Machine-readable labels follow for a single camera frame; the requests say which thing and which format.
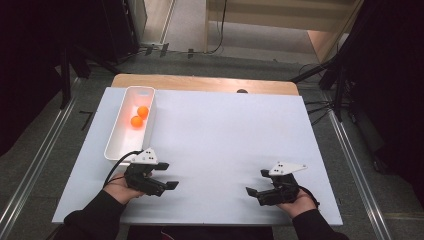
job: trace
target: person's arm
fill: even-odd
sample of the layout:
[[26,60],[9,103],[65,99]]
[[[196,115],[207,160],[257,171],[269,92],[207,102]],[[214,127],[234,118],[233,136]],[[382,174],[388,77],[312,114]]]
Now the person's arm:
[[281,203],[277,207],[286,211],[292,218],[293,226],[299,240],[348,240],[349,238],[335,232],[315,206],[311,197],[303,190],[299,191],[294,203]]
[[125,178],[119,177],[123,174],[115,175],[113,178],[116,180],[106,185],[83,210],[66,216],[54,239],[115,239],[126,204],[143,195],[128,188]]

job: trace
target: orange ball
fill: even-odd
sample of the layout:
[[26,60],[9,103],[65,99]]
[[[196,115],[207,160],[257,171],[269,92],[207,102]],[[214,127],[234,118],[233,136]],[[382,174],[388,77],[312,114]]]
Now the orange ball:
[[146,106],[141,106],[137,109],[137,114],[143,120],[145,120],[147,118],[147,115],[149,115],[149,109]]
[[135,128],[143,126],[143,119],[140,116],[134,116],[131,118],[131,125]]

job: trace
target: white plastic container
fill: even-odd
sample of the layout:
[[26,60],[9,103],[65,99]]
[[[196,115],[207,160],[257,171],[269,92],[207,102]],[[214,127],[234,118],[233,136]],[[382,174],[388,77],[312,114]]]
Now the white plastic container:
[[[137,109],[146,106],[149,109],[147,118],[141,127],[133,127],[131,118],[137,116]],[[116,163],[125,154],[150,147],[150,137],[156,115],[155,89],[151,87],[128,87],[122,100],[121,108],[105,149],[106,159]],[[128,166],[127,157],[121,166]]]

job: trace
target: black cable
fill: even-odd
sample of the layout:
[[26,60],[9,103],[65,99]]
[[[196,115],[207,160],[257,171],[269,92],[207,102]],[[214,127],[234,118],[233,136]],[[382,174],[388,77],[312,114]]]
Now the black cable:
[[303,66],[299,69],[299,73],[298,73],[298,75],[300,76],[300,74],[301,74],[301,72],[302,72],[302,69],[303,69],[304,67],[306,67],[306,66],[310,66],[310,65],[316,65],[317,67],[321,67],[322,71],[327,69],[327,68],[324,68],[321,64],[313,64],[313,63],[309,63],[309,64],[305,64],[305,65],[303,65]]
[[328,103],[332,103],[333,101],[315,101],[315,102],[309,102],[309,101],[305,101],[305,105],[309,105],[309,104],[328,104]]
[[[143,53],[143,52],[145,52],[146,50],[144,50],[144,48],[146,48],[146,50],[147,50],[147,47],[143,47],[143,50],[139,50],[138,52],[136,52],[136,53],[132,53],[132,54],[129,54],[129,55],[127,55],[127,56],[125,56],[124,58],[121,58],[121,59],[119,59],[119,60],[121,60],[121,62],[118,62],[118,63],[115,63],[115,64],[111,64],[111,63],[109,63],[110,65],[112,65],[112,66],[114,66],[114,67],[116,67],[116,66],[119,66],[119,65],[121,65],[121,64],[124,64],[126,61],[128,61],[130,58],[132,58],[132,57],[134,57],[134,56],[137,56],[137,55],[139,55],[140,53]],[[90,62],[89,63],[89,65],[92,65],[92,66],[97,66],[97,67],[101,67],[101,65],[100,64],[98,64],[98,63],[96,63],[96,62]]]
[[314,126],[315,124],[317,124],[319,121],[321,121],[321,119],[323,119],[325,116],[327,116],[327,114],[330,113],[331,111],[332,111],[331,108],[330,109],[327,109],[327,111],[325,111],[325,113],[321,117],[319,117],[315,121],[313,121],[311,123],[311,125]]
[[319,108],[315,108],[315,109],[312,109],[312,110],[308,110],[307,113],[309,115],[311,113],[318,112],[318,111],[321,111],[323,109],[331,109],[331,107],[329,105],[326,105],[326,106],[323,106],[323,107],[319,107]]
[[111,183],[111,182],[113,182],[113,181],[115,181],[115,180],[118,180],[118,179],[124,178],[124,177],[126,177],[126,176],[117,177],[117,178],[112,178],[111,180],[109,180],[109,181],[107,182],[107,184],[109,184],[109,183]]
[[106,180],[105,180],[105,182],[104,182],[104,184],[103,184],[103,187],[105,187],[105,186],[106,186],[106,185],[110,182],[110,181],[109,181],[110,176],[112,176],[112,174],[113,174],[113,172],[115,171],[115,169],[119,166],[119,164],[121,164],[121,162],[123,162],[123,161],[125,160],[125,158],[127,158],[128,156],[133,155],[133,154],[138,155],[138,154],[142,153],[143,151],[144,151],[144,150],[141,150],[141,151],[132,151],[132,152],[129,152],[129,153],[125,154],[123,157],[121,157],[121,159],[119,159],[119,160],[115,163],[115,165],[113,166],[113,168],[110,170],[110,172],[109,172],[109,174],[107,175]]
[[227,0],[225,0],[225,3],[224,3],[224,10],[223,10],[223,13],[222,13],[222,21],[221,21],[221,37],[220,37],[220,40],[219,40],[219,44],[218,44],[218,47],[216,47],[214,50],[212,50],[212,51],[209,51],[209,52],[206,52],[205,54],[214,54],[220,47],[221,47],[221,45],[222,45],[222,41],[224,40],[224,22],[225,22],[225,13],[227,12]]
[[[215,7],[218,9],[218,1],[215,2]],[[218,31],[219,36],[221,37],[221,30],[219,29],[219,21],[216,20],[216,30]]]

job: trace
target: white board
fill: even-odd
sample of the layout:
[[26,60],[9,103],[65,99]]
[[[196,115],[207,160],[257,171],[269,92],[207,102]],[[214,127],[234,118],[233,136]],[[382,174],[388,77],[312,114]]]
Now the white board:
[[[102,188],[112,168],[103,156],[125,89],[107,88],[65,187],[54,223],[82,209]],[[286,225],[275,206],[260,206],[245,187],[272,188],[261,169],[278,161],[306,164],[294,173],[311,190],[331,225],[342,219],[318,145],[299,96],[156,91],[151,147],[167,171],[158,181],[179,181],[161,197],[132,200],[122,215],[128,224]]]

